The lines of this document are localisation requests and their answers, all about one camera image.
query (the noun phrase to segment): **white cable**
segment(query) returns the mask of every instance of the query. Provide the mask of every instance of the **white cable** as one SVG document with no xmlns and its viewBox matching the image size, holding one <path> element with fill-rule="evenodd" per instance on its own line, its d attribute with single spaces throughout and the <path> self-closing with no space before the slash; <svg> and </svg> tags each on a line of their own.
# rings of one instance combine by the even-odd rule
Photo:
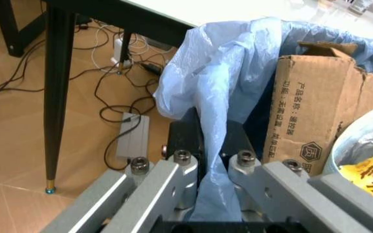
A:
<svg viewBox="0 0 373 233">
<path fill-rule="evenodd" d="M 150 46 L 151 47 L 151 49 L 153 50 L 153 51 L 155 51 L 155 52 L 157 52 L 157 53 L 160 53 L 160 54 L 166 54 L 166 53 L 170 53 L 171 51 L 172 51 L 172 49 L 173 49 L 173 47 L 171 47 L 169 50 L 167 50 L 167 51 L 159 51 L 159 50 L 157 50 L 157 49 L 155 49 L 153 46 Z"/>
<path fill-rule="evenodd" d="M 147 44 L 148 42 L 147 42 L 147 40 L 146 40 L 146 38 L 144 37 L 144 36 L 142 36 L 142 38 L 143 38 L 143 41 L 145 41 L 145 43 Z M 172 49 L 173 49 L 173 47 L 171 47 L 169 50 L 167 50 L 167 51 L 159 51 L 159 50 L 157 50 L 157 49 L 155 49 L 153 46 L 150 46 L 149 44 L 148 44 L 148 46 L 149 47 L 151 47 L 151 49 L 153 50 L 153 51 L 155 51 L 155 52 L 157 52 L 157 53 L 160 53 L 160 54 L 166 54 L 166 53 L 169 53 L 169 52 L 171 52 L 172 51 Z"/>
<path fill-rule="evenodd" d="M 121 34 L 120 36 L 119 36 L 119 38 L 121 39 L 121 40 L 123 40 L 123 34 Z M 142 41 L 143 42 L 143 46 L 134 46 L 133 44 L 135 44 L 137 41 Z M 136 35 L 136 38 L 135 38 L 135 41 L 134 42 L 129 42 L 129 47 L 130 48 L 133 48 L 133 49 L 143 49 L 143 48 L 145 48 L 145 50 L 144 51 L 141 51 L 141 52 L 133 52 L 133 51 L 130 51 L 130 53 L 132 54 L 132 55 L 142 55 L 142 54 L 145 54 L 145 53 L 147 53 L 148 51 L 149 51 L 149 45 L 148 45 L 148 43 L 146 43 L 146 40 L 143 38 L 143 39 L 140 39 L 140 38 L 138 38 L 138 36 Z"/>
<path fill-rule="evenodd" d="M 108 26 L 110 26 L 110 25 L 107 25 L 107 24 L 106 24 L 106 25 L 103 25 L 103 26 L 99 27 L 99 29 L 97 29 L 96 34 L 95 34 L 96 45 L 94 46 L 93 50 L 91 51 L 91 61 L 93 62 L 94 66 L 97 67 L 98 69 L 100 69 L 101 67 L 100 67 L 100 66 L 96 63 L 96 61 L 94 60 L 94 52 L 96 51 L 96 47 L 97 47 L 97 45 L 99 44 L 99 31 L 100 31 L 101 29 L 105 28 L 105 27 L 108 27 Z M 107 69 L 100 69 L 100 70 L 103 71 L 103 72 L 105 72 L 105 73 L 110 72 L 110 71 L 107 70 Z"/>
</svg>

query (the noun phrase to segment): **hex socket screw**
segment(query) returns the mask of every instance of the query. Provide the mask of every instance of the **hex socket screw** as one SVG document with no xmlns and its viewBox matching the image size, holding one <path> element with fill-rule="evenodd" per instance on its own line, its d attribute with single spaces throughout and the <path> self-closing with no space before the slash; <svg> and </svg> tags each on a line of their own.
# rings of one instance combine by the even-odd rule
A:
<svg viewBox="0 0 373 233">
<path fill-rule="evenodd" d="M 145 157 L 136 157 L 130 163 L 134 175 L 144 175 L 149 171 L 149 160 Z"/>
<path fill-rule="evenodd" d="M 302 166 L 294 159 L 285 159 L 282 163 L 298 175 L 302 172 Z"/>
<path fill-rule="evenodd" d="M 255 154 L 250 150 L 240 150 L 237 155 L 237 163 L 240 166 L 254 166 Z"/>
<path fill-rule="evenodd" d="M 187 150 L 176 150 L 173 153 L 173 161 L 180 166 L 186 166 L 191 163 L 191 153 Z"/>
</svg>

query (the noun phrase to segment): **tiled floor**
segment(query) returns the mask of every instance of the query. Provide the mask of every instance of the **tiled floor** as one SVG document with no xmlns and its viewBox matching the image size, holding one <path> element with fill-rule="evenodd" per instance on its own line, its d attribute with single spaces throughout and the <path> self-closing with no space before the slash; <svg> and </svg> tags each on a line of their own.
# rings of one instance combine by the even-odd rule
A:
<svg viewBox="0 0 373 233">
<path fill-rule="evenodd" d="M 12 0 L 12 3 L 20 28 L 40 14 L 37 0 Z M 94 34 L 95 29 L 78 32 L 74 46 L 93 46 Z M 104 39 L 100 33 L 99 40 Z M 25 81 L 13 86 L 26 89 L 43 86 L 44 53 L 41 48 L 33 54 Z M 73 51 L 71 76 L 94 68 L 90 54 L 90 50 Z M 96 50 L 95 59 L 99 65 L 108 66 L 112 54 L 110 41 Z M 155 61 L 161 63 L 162 59 L 156 57 Z M 9 79 L 18 62 L 18 58 L 7 54 L 0 33 L 0 83 Z M 98 111 L 103 106 L 93 91 L 101 75 L 99 71 L 90 72 L 70 82 L 55 195 L 44 193 L 43 93 L 0 93 L 0 233 L 38 232 L 106 170 L 103 151 L 119 132 L 119 125 L 99 118 Z M 154 76 L 136 67 L 130 77 L 133 82 L 144 84 Z M 117 75 L 104 80 L 100 94 L 110 104 L 130 104 L 147 95 L 144 88 L 134 88 Z M 150 104 L 146 101 L 138 107 L 146 109 Z M 148 115 L 151 119 L 149 158 L 156 162 L 161 145 L 166 143 L 170 120 L 160 116 L 156 109 Z"/>
</svg>

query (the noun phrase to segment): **black chair leg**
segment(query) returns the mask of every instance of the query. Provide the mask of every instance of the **black chair leg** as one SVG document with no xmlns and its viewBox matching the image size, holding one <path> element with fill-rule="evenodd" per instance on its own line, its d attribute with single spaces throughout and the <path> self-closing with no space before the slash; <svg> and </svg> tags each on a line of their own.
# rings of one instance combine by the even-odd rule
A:
<svg viewBox="0 0 373 233">
<path fill-rule="evenodd" d="M 75 14 L 47 4 L 44 137 L 46 193 L 54 193 L 55 174 L 66 113 L 68 76 L 73 47 Z"/>
</svg>

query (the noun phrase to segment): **box flap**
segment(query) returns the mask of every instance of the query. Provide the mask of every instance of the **box flap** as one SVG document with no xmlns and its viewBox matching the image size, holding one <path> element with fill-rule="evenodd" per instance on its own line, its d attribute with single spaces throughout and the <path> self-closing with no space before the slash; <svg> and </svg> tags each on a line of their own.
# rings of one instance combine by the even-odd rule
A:
<svg viewBox="0 0 373 233">
<path fill-rule="evenodd" d="M 328 56 L 350 59 L 351 54 L 356 50 L 357 44 L 335 44 L 331 42 L 303 42 L 299 41 L 299 46 L 307 48 L 303 55 Z"/>
</svg>

